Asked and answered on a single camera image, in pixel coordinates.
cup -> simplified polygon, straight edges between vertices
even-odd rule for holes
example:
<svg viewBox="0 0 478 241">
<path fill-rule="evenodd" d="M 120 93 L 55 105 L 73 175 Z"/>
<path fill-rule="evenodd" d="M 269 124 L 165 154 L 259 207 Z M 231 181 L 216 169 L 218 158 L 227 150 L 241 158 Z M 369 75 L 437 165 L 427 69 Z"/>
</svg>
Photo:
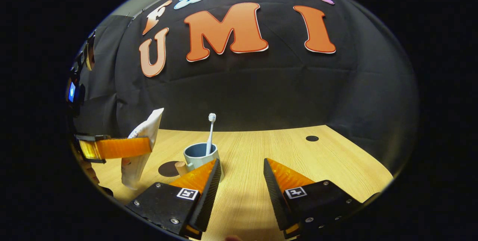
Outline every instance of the cup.
<svg viewBox="0 0 478 241">
<path fill-rule="evenodd" d="M 193 171 L 194 169 L 214 159 L 219 159 L 217 146 L 215 144 L 211 145 L 211 153 L 208 156 L 206 156 L 206 146 L 207 143 L 203 142 L 192 144 L 184 149 L 184 158 L 186 159 L 186 168 L 188 172 Z M 224 172 L 222 171 L 221 166 L 221 178 L 219 182 L 222 181 L 222 178 L 224 178 Z"/>
</svg>

toothpaste tube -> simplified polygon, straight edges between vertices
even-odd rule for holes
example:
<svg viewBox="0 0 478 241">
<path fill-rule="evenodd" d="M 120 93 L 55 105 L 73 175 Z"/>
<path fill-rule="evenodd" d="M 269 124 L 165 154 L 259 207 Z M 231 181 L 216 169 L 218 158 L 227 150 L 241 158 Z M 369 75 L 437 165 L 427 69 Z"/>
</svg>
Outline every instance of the toothpaste tube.
<svg viewBox="0 0 478 241">
<path fill-rule="evenodd" d="M 159 123 L 164 108 L 153 110 L 147 120 L 138 125 L 128 138 L 148 137 L 151 150 L 156 142 Z M 151 153 L 121 159 L 121 182 L 132 190 L 138 189 L 138 182 Z"/>
</svg>

wooden table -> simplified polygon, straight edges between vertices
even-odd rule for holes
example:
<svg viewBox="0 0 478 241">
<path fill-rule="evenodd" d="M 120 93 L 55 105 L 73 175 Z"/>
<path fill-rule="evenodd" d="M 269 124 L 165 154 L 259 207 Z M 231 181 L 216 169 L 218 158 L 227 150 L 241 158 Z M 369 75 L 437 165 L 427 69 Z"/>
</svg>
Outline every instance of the wooden table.
<svg viewBox="0 0 478 241">
<path fill-rule="evenodd" d="M 94 163 L 100 184 L 127 204 L 154 182 L 170 183 L 176 177 L 159 175 L 168 161 L 184 161 L 187 146 L 205 142 L 209 132 L 160 129 L 154 150 L 143 171 L 140 188 L 121 183 L 121 159 Z M 307 136 L 318 136 L 316 142 Z M 381 192 L 393 180 L 375 158 L 325 125 L 296 129 L 214 132 L 224 179 L 219 184 L 208 229 L 202 240 L 220 241 L 236 234 L 244 241 L 283 240 L 277 226 L 263 175 L 264 158 L 273 159 L 314 181 L 329 179 L 360 202 Z"/>
</svg>

white toothbrush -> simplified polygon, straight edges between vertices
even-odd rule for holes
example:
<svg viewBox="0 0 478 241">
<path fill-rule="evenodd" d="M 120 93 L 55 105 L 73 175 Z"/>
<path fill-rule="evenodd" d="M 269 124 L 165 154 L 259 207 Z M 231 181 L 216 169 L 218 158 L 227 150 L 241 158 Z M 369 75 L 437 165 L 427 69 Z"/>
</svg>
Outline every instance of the white toothbrush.
<svg viewBox="0 0 478 241">
<path fill-rule="evenodd" d="M 212 146 L 212 126 L 214 125 L 215 122 L 215 114 L 210 113 L 209 114 L 209 121 L 211 122 L 211 132 L 209 133 L 209 139 L 208 143 L 206 144 L 206 156 L 211 154 L 211 146 Z"/>
</svg>

toothbrush head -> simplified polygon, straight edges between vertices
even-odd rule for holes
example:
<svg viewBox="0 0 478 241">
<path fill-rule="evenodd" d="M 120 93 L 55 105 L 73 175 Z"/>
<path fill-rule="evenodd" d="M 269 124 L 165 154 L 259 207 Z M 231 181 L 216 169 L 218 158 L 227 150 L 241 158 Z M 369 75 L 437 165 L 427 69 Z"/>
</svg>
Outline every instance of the toothbrush head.
<svg viewBox="0 0 478 241">
<path fill-rule="evenodd" d="M 209 114 L 209 121 L 210 122 L 215 122 L 215 114 L 214 113 Z"/>
</svg>

